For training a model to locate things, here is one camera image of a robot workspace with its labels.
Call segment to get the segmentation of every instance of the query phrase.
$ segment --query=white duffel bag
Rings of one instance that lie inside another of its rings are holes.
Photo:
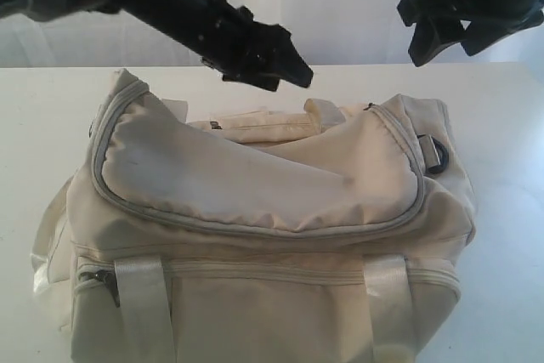
[[[190,124],[183,107],[117,73],[44,214],[34,290],[72,359],[413,362],[474,235],[445,105],[310,99]]]

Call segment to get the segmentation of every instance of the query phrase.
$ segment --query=fabric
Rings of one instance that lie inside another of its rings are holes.
[[[123,302],[116,266],[153,257],[178,362],[413,361],[458,301],[474,234],[444,104],[311,99],[300,114],[189,124],[167,104],[118,72],[38,232],[37,296],[72,300],[48,303],[72,359],[133,361],[124,315],[138,303]]]

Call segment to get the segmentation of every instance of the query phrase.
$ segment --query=table surface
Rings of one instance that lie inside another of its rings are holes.
[[[69,362],[32,302],[29,252],[43,209],[82,163],[113,69],[0,70],[0,361]],[[479,201],[478,234],[458,265],[463,296],[420,363],[536,362],[544,355],[544,87],[519,64],[315,67],[311,89],[223,84],[206,68],[134,68],[189,119],[308,97],[342,105],[403,93],[439,98]]]

